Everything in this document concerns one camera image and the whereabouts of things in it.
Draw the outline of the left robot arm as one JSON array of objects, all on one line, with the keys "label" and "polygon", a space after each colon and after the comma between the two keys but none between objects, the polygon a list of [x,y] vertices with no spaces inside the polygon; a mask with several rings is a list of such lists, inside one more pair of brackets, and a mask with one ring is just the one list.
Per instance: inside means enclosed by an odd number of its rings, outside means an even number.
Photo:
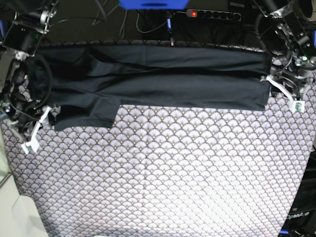
[{"label": "left robot arm", "polygon": [[[313,80],[308,74],[316,69],[316,44],[293,10],[291,0],[255,0],[260,10],[255,21],[255,36],[262,48],[273,58],[283,59],[279,66],[272,66],[265,78],[273,88],[290,101],[303,101]],[[277,55],[265,45],[259,25],[262,18],[271,21],[276,35],[284,43],[284,53]]]}]

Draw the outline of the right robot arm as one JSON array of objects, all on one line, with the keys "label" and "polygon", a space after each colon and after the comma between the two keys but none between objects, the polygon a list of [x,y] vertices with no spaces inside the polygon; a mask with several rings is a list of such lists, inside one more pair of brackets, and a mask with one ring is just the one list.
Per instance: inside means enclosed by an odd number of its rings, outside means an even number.
[{"label": "right robot arm", "polygon": [[49,32],[50,20],[56,15],[57,0],[2,0],[1,7],[14,12],[8,29],[0,22],[0,119],[21,134],[30,133],[48,98],[29,102],[19,91],[28,78],[27,61],[34,58],[52,73],[42,56],[36,52]]}]

